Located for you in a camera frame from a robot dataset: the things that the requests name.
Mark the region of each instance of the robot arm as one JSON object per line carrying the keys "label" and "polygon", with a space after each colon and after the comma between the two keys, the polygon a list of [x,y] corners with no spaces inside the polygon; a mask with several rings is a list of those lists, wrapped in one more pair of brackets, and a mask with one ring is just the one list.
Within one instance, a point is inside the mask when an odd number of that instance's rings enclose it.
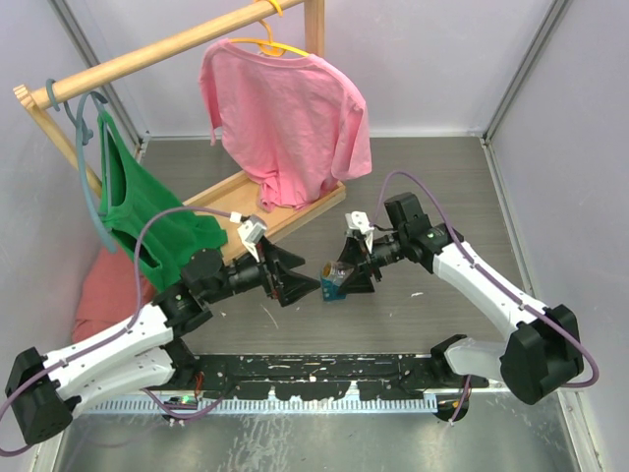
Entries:
{"label": "robot arm", "polygon": [[339,262],[354,269],[338,293],[373,292],[372,277],[382,279],[381,267],[407,259],[463,293],[506,341],[453,336],[432,350],[435,363],[442,369],[505,382],[528,404],[583,372],[581,354],[525,307],[545,314],[578,340],[577,320],[570,310],[563,305],[551,309],[528,296],[485,263],[460,234],[456,233],[457,242],[444,224],[432,226],[415,195],[398,195],[384,205],[392,229],[375,240],[364,213],[346,216],[347,240]]}
{"label": "robot arm", "polygon": [[[187,384],[199,366],[181,337],[212,317],[212,303],[261,286],[284,307],[318,289],[317,280],[291,270],[304,259],[271,244],[264,230],[255,217],[244,221],[239,235],[249,253],[230,265],[217,250],[196,252],[182,268],[180,281],[145,305],[132,328],[127,328],[129,318],[43,356],[34,347],[19,354],[7,396],[42,370],[60,361],[64,366],[12,403],[25,442],[32,445],[56,436],[88,408],[115,395],[166,383]],[[106,342],[116,333],[122,334]],[[66,361],[89,348],[93,350],[81,358]]]}

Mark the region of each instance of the light purple wall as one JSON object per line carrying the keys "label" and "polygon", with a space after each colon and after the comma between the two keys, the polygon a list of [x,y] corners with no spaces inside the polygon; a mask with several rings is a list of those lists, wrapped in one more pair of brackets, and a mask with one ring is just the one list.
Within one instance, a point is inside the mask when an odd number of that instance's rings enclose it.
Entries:
{"label": "light purple wall", "polygon": [[[251,3],[70,0],[101,60]],[[327,0],[325,55],[365,96],[376,136],[483,131],[551,0]],[[277,41],[304,45],[302,6],[272,18]],[[232,36],[261,37],[251,25]],[[206,45],[115,87],[154,136],[208,136],[197,80]]]}
{"label": "light purple wall", "polygon": [[[0,386],[15,356],[67,344],[81,283],[98,246],[77,172],[13,95],[84,68],[45,1],[0,2]],[[66,120],[61,114],[60,121]],[[89,156],[94,161],[94,146]],[[24,443],[12,413],[0,424],[0,445]],[[31,454],[0,458],[0,471],[26,470]]]}
{"label": "light purple wall", "polygon": [[565,302],[600,363],[585,397],[627,470],[629,2],[572,2],[494,139],[539,295]]}

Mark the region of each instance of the orange hanger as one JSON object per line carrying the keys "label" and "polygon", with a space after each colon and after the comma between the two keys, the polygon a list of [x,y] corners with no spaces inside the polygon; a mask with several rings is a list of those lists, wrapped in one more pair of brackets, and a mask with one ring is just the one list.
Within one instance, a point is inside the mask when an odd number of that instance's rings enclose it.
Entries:
{"label": "orange hanger", "polygon": [[[265,0],[269,2],[275,10],[277,14],[282,17],[284,12],[282,12],[282,7],[279,6],[277,0]],[[280,57],[284,55],[286,51],[294,52],[295,54],[299,54],[300,56],[308,56],[308,52],[298,49],[297,47],[289,46],[288,44],[282,44],[281,42],[275,42],[273,40],[273,31],[271,26],[265,21],[260,20],[259,23],[266,30],[266,34],[268,35],[268,39],[257,39],[254,37],[235,37],[230,39],[231,42],[250,42],[253,44],[257,44],[259,50],[262,51],[267,56]]]}

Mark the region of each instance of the wooden clothes rack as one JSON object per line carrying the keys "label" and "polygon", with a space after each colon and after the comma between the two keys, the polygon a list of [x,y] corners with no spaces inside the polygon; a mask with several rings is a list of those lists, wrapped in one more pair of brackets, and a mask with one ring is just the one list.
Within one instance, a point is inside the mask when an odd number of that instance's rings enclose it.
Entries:
{"label": "wooden clothes rack", "polygon": [[[277,0],[277,3],[283,10],[304,3],[306,50],[322,57],[324,45],[324,0]],[[211,41],[218,36],[270,17],[275,13],[274,7],[269,2],[253,3],[197,27],[157,41],[149,46],[86,69],[74,76],[57,81],[52,87],[54,96],[59,103],[63,103],[82,93],[109,84],[145,67]],[[59,125],[46,111],[52,106],[46,87],[30,91],[26,86],[22,85],[14,88],[14,93],[34,122],[66,159],[78,169],[77,152],[72,140],[64,134]],[[89,186],[100,197],[102,189],[100,179],[89,166],[87,166],[87,181]],[[314,202],[308,208],[293,210],[278,207],[272,212],[265,212],[257,207],[258,187],[258,184],[251,181],[241,171],[188,199],[185,204],[238,211],[242,214],[257,213],[268,226],[266,236],[271,240],[277,240],[345,199],[345,186],[339,183],[331,193]],[[229,237],[228,244],[221,248],[225,260],[238,257],[246,251],[237,236],[235,226],[225,225]]]}

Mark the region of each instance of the pink t-shirt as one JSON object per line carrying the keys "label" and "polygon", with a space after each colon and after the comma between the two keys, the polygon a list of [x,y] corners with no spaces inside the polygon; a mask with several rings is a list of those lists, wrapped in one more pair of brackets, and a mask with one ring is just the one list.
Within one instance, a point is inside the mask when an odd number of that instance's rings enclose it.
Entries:
{"label": "pink t-shirt", "polygon": [[260,183],[260,205],[301,208],[339,180],[372,171],[365,100],[320,57],[257,55],[222,39],[209,46],[200,89],[225,149]]}

